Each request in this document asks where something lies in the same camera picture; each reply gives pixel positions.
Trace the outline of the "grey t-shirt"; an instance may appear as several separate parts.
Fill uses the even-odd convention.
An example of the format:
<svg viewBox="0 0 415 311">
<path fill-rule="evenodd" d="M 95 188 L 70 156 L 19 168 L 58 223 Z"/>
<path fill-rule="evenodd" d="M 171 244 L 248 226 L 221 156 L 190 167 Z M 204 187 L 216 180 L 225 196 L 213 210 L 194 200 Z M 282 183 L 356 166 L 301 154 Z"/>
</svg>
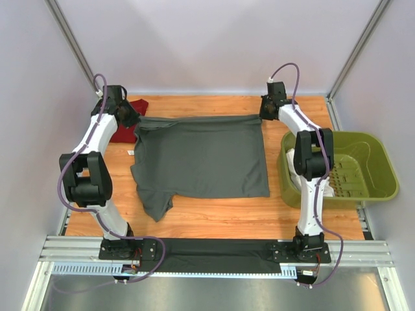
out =
<svg viewBox="0 0 415 311">
<path fill-rule="evenodd" d="M 175 195 L 268 197 L 261 126 L 258 115 L 142 117 L 130 170 L 146 214 L 160 221 Z"/>
</svg>

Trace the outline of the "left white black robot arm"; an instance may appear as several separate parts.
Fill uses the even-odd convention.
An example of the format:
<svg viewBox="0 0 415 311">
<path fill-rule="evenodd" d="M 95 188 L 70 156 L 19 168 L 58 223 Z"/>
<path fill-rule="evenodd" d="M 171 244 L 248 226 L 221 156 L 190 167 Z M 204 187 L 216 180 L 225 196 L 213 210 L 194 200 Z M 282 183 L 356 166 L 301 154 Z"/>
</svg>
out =
<svg viewBox="0 0 415 311">
<path fill-rule="evenodd" d="M 113 183 L 104 162 L 104 153 L 118 128 L 129 128 L 139 120 L 139 113 L 126 96 L 123 86 L 108 86 L 91 112 L 81 142 L 59 158 L 59 197 L 72 211 L 89 213 L 97 221 L 103 233 L 101 260 L 134 259 L 141 247 L 140 242 L 132 240 L 130 224 L 112 201 Z"/>
</svg>

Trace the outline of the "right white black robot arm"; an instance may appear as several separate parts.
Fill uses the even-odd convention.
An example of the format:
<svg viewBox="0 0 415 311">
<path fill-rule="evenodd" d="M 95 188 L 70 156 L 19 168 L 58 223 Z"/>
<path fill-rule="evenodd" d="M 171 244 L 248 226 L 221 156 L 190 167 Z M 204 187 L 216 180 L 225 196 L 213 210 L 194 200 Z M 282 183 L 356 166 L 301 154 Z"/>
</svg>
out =
<svg viewBox="0 0 415 311">
<path fill-rule="evenodd" d="M 282 122 L 296 136 L 293 165 L 300 177 L 301 204 L 292 254 L 305 262 L 324 246 L 321 217 L 324 189 L 334 165 L 333 132 L 313 123 L 293 98 L 287 98 L 284 83 L 272 79 L 261 97 L 259 116 Z"/>
</svg>

